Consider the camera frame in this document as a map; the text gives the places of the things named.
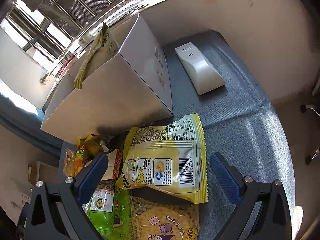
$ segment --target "lay's chip bag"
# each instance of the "lay's chip bag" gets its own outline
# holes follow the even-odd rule
[[[116,186],[148,186],[195,204],[208,201],[204,133],[198,114],[165,126],[132,127]]]

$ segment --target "white cardboard box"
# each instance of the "white cardboard box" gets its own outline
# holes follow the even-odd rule
[[[138,14],[110,28],[118,53],[73,89],[84,56],[62,78],[41,130],[69,143],[88,134],[119,134],[172,116],[164,53]]]

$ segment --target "white wall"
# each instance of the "white wall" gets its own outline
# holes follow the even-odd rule
[[[312,85],[320,66],[320,45],[300,0],[167,0],[141,14],[162,45],[220,32],[271,100]]]
[[[41,85],[39,80],[46,72],[0,28],[0,79],[9,88],[42,108],[55,81],[51,76],[47,84]]]
[[[31,196],[28,164],[41,161],[57,167],[59,160],[32,146],[2,125],[0,125],[0,145],[0,206],[12,221],[17,223],[21,210],[14,208],[11,202],[22,208],[22,194]]]

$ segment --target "white device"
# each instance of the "white device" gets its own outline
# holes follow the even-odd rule
[[[226,83],[210,61],[191,42],[175,48],[175,51],[199,95]]]

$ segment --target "gray fabric surface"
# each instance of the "gray fabric surface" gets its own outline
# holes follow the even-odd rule
[[[44,112],[0,80],[0,124],[40,150],[59,158],[62,140],[40,130]]]
[[[207,57],[226,81],[224,87],[199,96],[174,49],[192,42]],[[198,113],[204,127],[207,163],[219,151],[242,175],[256,181],[283,182],[291,217],[295,185],[291,155],[279,118],[267,95],[222,36],[214,31],[196,34],[167,45],[165,56],[169,69],[174,117]],[[230,204],[207,165],[209,202],[200,204],[198,240],[212,240],[226,223],[235,205]],[[150,188],[133,190],[138,195],[160,203],[185,203],[178,198]],[[250,232],[260,205],[256,204],[240,239]]]

